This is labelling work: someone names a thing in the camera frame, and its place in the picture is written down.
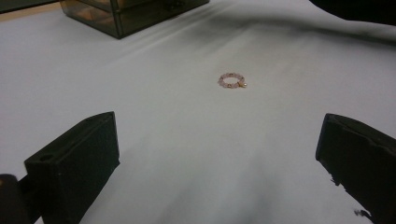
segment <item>white tablecloth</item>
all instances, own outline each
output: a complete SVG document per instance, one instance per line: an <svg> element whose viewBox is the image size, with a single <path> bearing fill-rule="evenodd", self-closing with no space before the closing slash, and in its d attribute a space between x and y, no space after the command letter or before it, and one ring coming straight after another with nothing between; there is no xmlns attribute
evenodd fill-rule
<svg viewBox="0 0 396 224"><path fill-rule="evenodd" d="M370 223L318 135L335 113L395 137L395 96L396 27L308 0L213 0L122 40L55 10L0 23L0 172L115 111L121 165L81 223Z"/></svg>

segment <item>bracelet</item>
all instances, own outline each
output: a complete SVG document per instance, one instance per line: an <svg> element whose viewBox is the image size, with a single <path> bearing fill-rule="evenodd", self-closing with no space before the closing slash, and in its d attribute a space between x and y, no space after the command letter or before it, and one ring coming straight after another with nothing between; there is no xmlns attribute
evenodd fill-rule
<svg viewBox="0 0 396 224"><path fill-rule="evenodd" d="M235 77L238 79L236 83L226 83L224 79L227 77ZM219 85L224 88L236 89L238 87L245 88L248 84L245 83L245 78L237 73L226 73L219 78Z"/></svg>

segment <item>storage box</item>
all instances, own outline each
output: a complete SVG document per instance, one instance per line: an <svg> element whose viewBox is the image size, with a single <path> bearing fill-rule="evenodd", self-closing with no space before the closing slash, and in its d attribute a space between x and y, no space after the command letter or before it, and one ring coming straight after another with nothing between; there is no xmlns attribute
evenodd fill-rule
<svg viewBox="0 0 396 224"><path fill-rule="evenodd" d="M121 39L209 0L61 0L64 13Z"/></svg>

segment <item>table surface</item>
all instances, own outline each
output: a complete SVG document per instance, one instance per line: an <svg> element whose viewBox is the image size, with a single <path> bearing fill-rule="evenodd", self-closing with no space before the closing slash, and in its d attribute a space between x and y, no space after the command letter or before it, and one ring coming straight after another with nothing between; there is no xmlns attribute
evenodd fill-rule
<svg viewBox="0 0 396 224"><path fill-rule="evenodd" d="M326 113L396 136L395 27L213 0L122 40L59 8L0 32L1 173L116 113L121 165L81 223L370 223L315 151Z"/></svg>

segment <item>beaded bracelet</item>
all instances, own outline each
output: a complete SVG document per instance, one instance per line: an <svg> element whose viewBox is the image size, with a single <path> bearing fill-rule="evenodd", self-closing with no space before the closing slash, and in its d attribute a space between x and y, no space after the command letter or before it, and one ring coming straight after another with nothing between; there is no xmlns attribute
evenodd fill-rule
<svg viewBox="0 0 396 224"><path fill-rule="evenodd" d="M235 77L238 79L236 83L226 83L224 79L227 77ZM219 85L224 88L236 89L238 87L245 88L248 84L245 83L245 78L237 73L226 73L219 78Z"/></svg>

